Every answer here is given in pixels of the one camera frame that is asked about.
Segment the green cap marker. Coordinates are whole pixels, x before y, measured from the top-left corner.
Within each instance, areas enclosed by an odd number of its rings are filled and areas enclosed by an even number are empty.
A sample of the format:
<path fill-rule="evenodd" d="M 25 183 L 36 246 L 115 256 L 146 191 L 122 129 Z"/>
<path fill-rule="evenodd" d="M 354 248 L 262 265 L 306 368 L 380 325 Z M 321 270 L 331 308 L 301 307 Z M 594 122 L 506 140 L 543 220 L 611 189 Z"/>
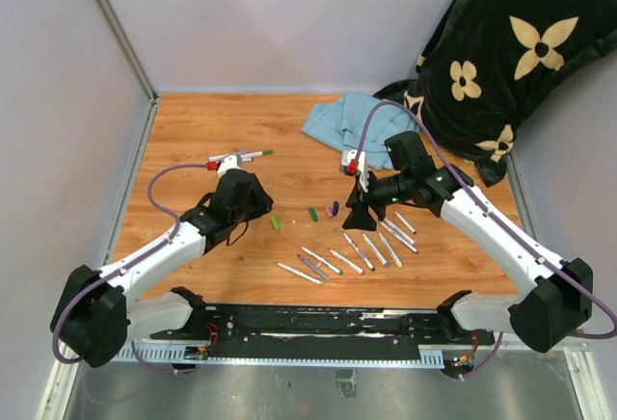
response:
<path fill-rule="evenodd" d="M 341 269 L 339 269 L 338 267 L 336 267 L 334 264 L 332 264 L 331 262 L 329 262 L 328 260 L 326 260 L 323 256 L 317 254 L 316 252 L 304 247 L 304 246 L 300 246 L 300 249 L 305 252 L 307 255 L 309 255 L 310 257 L 314 258 L 315 260 L 317 260 L 320 263 L 323 263 L 325 266 L 327 266 L 331 271 L 333 271 L 334 273 L 336 273 L 339 276 L 343 275 L 343 271 Z"/>

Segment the dark blue cap marker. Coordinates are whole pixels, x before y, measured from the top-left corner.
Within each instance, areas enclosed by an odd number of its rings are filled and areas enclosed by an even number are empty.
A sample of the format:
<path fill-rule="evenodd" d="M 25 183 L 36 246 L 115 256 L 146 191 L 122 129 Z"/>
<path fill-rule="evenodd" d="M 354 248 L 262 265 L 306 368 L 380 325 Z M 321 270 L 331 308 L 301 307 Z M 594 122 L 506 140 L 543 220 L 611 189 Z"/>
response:
<path fill-rule="evenodd" d="M 375 266 L 370 262 L 368 257 L 364 254 L 364 252 L 360 249 L 360 247 L 354 242 L 354 240 L 347 234 L 347 232 L 342 231 L 343 237 L 350 244 L 350 246 L 354 249 L 360 259 L 365 263 L 365 265 L 370 269 L 370 271 L 375 272 Z"/>

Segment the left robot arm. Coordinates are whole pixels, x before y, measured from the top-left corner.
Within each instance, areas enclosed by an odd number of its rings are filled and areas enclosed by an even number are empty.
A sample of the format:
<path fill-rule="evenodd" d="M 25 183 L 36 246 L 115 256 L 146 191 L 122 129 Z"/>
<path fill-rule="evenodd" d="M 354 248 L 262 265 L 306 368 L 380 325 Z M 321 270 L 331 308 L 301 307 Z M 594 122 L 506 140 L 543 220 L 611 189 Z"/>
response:
<path fill-rule="evenodd" d="M 98 269 L 81 265 L 67 277 L 50 322 L 52 353 L 64 364 L 100 367 L 128 342 L 175 329 L 200 336 L 206 315 L 176 292 L 142 300 L 154 284 L 179 267 L 231 245 L 239 225 L 269 214 L 273 200 L 257 176 L 238 168 L 220 176 L 206 194 L 159 238 L 122 260 Z"/>

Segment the lavender marker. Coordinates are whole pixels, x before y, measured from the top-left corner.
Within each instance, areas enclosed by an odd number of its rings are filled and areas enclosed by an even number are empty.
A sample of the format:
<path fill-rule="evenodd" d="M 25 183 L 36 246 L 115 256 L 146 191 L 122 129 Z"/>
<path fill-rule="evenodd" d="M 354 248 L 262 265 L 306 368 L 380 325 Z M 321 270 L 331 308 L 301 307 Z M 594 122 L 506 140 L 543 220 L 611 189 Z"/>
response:
<path fill-rule="evenodd" d="M 304 257 L 301 254 L 298 254 L 297 257 L 305 265 L 307 265 L 313 272 L 318 274 L 324 281 L 328 281 L 330 279 L 330 277 L 325 272 L 321 271 L 320 268 L 317 265 L 315 265 L 313 262 L 311 262 L 309 259 L 307 259 L 306 257 Z"/>

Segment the black marker pen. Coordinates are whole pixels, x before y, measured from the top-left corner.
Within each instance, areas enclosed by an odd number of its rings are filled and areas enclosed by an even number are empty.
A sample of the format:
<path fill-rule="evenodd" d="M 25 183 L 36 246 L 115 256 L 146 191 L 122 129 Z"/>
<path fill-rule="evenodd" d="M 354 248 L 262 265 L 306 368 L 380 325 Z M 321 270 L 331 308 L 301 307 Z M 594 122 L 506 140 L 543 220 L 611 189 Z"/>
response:
<path fill-rule="evenodd" d="M 395 217 L 402 222 L 412 234 L 417 234 L 416 228 L 398 211 L 394 211 Z"/>

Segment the grey blue cap marker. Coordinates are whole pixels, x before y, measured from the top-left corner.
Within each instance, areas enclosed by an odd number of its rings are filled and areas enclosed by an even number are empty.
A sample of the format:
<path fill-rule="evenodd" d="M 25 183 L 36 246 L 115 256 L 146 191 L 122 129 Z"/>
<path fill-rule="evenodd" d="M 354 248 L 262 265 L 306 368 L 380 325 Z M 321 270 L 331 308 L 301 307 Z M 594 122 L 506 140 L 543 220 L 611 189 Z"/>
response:
<path fill-rule="evenodd" d="M 219 160 L 223 160 L 226 157 L 230 156 L 230 155 L 237 155 L 237 156 L 243 156 L 248 154 L 249 152 L 247 150 L 243 150 L 243 151 L 236 151 L 236 152 L 231 152 L 231 153 L 225 153 L 225 154 L 221 154 L 221 155 L 216 155 L 216 156 L 210 156 L 208 157 L 208 162 L 214 162 L 214 161 L 219 161 Z"/>

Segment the light blue cap marker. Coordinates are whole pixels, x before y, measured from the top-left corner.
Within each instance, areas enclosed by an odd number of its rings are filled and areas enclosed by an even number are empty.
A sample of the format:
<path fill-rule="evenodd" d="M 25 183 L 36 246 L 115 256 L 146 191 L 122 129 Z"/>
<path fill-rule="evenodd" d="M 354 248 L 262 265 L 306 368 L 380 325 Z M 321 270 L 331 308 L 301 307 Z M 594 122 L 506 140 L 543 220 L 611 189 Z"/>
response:
<path fill-rule="evenodd" d="M 372 242 L 372 240 L 370 239 L 370 237 L 366 234 L 366 233 L 362 233 L 362 238 L 365 241 L 365 243 L 367 244 L 367 246 L 370 248 L 370 250 L 373 252 L 373 254 L 375 255 L 375 257 L 379 260 L 379 262 L 384 266 L 387 267 L 389 265 L 388 260 L 385 258 L 385 256 L 378 250 L 377 246 Z"/>

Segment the white slim marker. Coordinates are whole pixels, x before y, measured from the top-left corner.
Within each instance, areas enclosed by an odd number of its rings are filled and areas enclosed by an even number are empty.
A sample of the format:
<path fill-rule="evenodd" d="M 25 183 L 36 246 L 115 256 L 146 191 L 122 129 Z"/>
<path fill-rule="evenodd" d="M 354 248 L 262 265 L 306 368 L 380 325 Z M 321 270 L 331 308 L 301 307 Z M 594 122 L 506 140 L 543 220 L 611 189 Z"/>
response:
<path fill-rule="evenodd" d="M 381 232 L 378 232 L 378 236 L 379 236 L 380 241 L 382 242 L 383 246 L 388 251 L 391 259 L 394 261 L 394 264 L 396 265 L 396 267 L 402 268 L 403 267 L 403 263 L 402 263 L 401 259 L 399 258 L 399 256 L 396 254 L 395 250 L 391 246 L 391 244 L 388 241 L 388 239 Z"/>

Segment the light green marker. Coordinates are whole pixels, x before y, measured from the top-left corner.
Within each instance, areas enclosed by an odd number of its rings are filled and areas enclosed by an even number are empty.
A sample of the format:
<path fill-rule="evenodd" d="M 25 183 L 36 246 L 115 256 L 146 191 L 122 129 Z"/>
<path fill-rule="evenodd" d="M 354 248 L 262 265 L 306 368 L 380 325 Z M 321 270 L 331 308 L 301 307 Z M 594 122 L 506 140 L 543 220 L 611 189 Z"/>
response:
<path fill-rule="evenodd" d="M 288 266 L 288 265 L 286 265 L 286 264 L 284 264 L 284 263 L 282 263 L 282 262 L 276 262 L 275 264 L 276 264 L 278 267 L 280 267 L 280 268 L 282 268 L 282 269 L 284 269 L 284 270 L 286 270 L 286 271 L 288 271 L 288 272 L 292 273 L 293 275 L 295 275 L 295 276 L 299 276 L 299 277 L 301 277 L 301 278 L 303 278 L 303 279 L 305 279 L 305 280 L 308 280 L 308 281 L 310 281 L 310 282 L 312 282 L 312 283 L 314 283 L 314 284 L 317 284 L 317 285 L 323 285 L 323 284 L 324 284 L 324 281 L 323 281 L 323 280 L 321 280 L 321 279 L 319 279 L 319 278 L 316 278 L 316 277 L 313 277 L 313 276 L 310 276 L 310 275 L 308 275 L 308 274 L 306 274 L 306 273 L 304 273 L 304 272 L 302 272 L 302 271 L 299 271 L 299 270 L 297 270 L 296 268 L 293 268 L 293 267 L 291 267 L 291 266 Z"/>

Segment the magenta cap marker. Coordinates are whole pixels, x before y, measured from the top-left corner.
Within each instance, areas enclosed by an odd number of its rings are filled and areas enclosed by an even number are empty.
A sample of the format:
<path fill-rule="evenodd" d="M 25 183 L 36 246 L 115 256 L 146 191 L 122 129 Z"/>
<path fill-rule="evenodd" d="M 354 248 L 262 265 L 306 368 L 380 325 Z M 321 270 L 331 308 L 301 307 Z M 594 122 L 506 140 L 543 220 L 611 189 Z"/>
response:
<path fill-rule="evenodd" d="M 382 226 L 383 229 L 385 229 L 387 232 L 389 232 L 399 242 L 404 244 L 414 254 L 419 254 L 419 251 L 416 248 L 416 246 L 413 244 L 413 242 L 411 240 L 409 240 L 406 236 L 402 235 L 398 230 L 396 230 L 395 228 L 389 226 L 385 222 L 380 222 L 380 225 Z"/>

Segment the pink marker pen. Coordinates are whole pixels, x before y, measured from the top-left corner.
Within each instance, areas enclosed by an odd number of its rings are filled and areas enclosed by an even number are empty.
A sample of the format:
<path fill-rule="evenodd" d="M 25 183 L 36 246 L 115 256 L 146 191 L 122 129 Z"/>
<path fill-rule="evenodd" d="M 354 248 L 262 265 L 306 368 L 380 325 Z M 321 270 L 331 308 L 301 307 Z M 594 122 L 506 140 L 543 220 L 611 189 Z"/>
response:
<path fill-rule="evenodd" d="M 384 221 L 394 232 L 396 232 L 400 237 L 404 238 L 405 241 L 408 242 L 410 245 L 414 245 L 416 243 L 416 241 L 409 234 L 404 232 L 401 228 L 399 228 L 391 220 L 384 219 Z"/>

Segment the light green pen cap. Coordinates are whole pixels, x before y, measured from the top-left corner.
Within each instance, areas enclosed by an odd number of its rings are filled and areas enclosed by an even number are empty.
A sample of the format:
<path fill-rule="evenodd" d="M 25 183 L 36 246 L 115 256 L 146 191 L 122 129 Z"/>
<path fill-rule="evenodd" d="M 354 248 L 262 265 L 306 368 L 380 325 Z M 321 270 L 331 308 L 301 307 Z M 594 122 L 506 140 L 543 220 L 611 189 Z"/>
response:
<path fill-rule="evenodd" d="M 272 226 L 273 226 L 273 228 L 275 230 L 279 230 L 280 229 L 280 223 L 279 223 L 279 221 L 278 221 L 278 219 L 276 217 L 271 216 L 270 217 L 270 221 L 271 221 L 271 224 L 272 224 Z"/>

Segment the red pink cap marker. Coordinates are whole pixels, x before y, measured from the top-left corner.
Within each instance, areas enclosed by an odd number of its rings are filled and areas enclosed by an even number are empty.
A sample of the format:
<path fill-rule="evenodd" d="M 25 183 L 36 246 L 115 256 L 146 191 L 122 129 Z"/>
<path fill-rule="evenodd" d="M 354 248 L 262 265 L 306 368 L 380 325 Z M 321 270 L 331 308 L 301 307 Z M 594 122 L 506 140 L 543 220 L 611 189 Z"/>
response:
<path fill-rule="evenodd" d="M 364 270 L 360 266 L 358 266 L 355 263 L 353 263 L 350 259 L 348 259 L 343 254 L 339 253 L 338 251 L 336 251 L 334 249 L 329 249 L 329 251 L 330 251 L 330 253 L 332 254 L 332 256 L 334 258 L 336 258 L 337 260 L 341 261 L 343 264 L 345 264 L 346 266 L 351 268 L 357 274 L 359 274 L 359 275 L 364 275 L 365 274 Z"/>

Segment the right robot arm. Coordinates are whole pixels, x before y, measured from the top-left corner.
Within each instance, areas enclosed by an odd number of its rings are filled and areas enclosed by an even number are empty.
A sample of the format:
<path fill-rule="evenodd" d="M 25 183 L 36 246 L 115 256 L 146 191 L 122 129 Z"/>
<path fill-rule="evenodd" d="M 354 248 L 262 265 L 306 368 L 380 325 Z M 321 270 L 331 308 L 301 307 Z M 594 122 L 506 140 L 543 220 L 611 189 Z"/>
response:
<path fill-rule="evenodd" d="M 389 206 L 409 202 L 465 233 L 517 290 L 509 296 L 460 291 L 444 301 L 436 321 L 443 340 L 457 343 L 471 330 L 493 330 L 546 353 L 591 318 L 593 272 L 585 261 L 566 261 L 542 247 L 458 168 L 437 168 L 417 133 L 399 133 L 386 148 L 395 173 L 382 178 L 368 170 L 364 152 L 343 152 L 340 169 L 355 179 L 344 229 L 374 231 L 387 220 Z"/>

